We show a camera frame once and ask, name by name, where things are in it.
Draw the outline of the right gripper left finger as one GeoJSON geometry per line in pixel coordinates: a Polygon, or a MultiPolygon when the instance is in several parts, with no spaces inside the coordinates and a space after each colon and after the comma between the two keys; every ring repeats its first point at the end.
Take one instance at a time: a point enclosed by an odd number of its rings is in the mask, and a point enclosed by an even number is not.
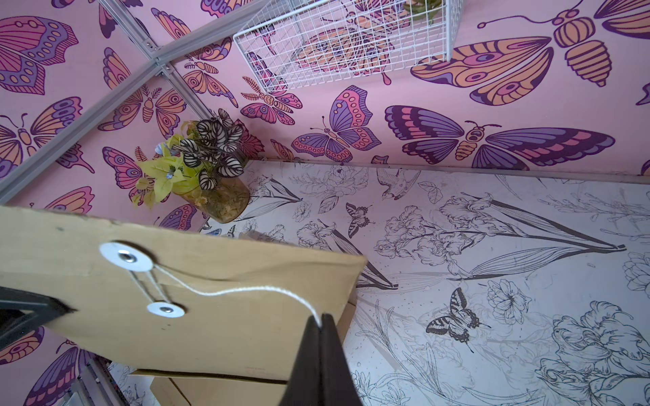
{"type": "Polygon", "coordinates": [[[310,316],[280,406],[317,406],[321,401],[320,333],[310,316]]]}

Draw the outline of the kraft file bag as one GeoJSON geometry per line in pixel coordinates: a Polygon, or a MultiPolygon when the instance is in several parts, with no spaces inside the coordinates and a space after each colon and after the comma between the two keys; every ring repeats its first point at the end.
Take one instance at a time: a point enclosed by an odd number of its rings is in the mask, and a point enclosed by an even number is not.
{"type": "Polygon", "coordinates": [[[141,370],[285,380],[308,321],[340,319],[367,261],[3,207],[1,284],[63,302],[47,327],[141,370]]]}
{"type": "MultiPolygon", "coordinates": [[[[355,316],[356,306],[347,303],[335,321],[341,344],[355,316]]],[[[175,374],[135,370],[135,376],[152,377],[151,390],[162,405],[279,405],[287,381],[262,378],[175,374]]]]}

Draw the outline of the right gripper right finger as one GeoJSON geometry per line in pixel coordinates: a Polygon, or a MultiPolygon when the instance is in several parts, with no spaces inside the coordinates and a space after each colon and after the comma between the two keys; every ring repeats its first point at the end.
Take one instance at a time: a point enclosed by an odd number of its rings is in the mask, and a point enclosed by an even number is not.
{"type": "Polygon", "coordinates": [[[325,406],[362,406],[350,374],[333,316],[323,314],[319,328],[320,394],[325,406]]]}

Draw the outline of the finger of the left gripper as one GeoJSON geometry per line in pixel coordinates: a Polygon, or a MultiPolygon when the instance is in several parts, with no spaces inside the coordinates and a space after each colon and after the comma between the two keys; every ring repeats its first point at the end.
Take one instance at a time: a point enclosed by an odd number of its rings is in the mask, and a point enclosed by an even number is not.
{"type": "Polygon", "coordinates": [[[58,299],[1,287],[1,349],[69,313],[71,308],[58,299]]]}

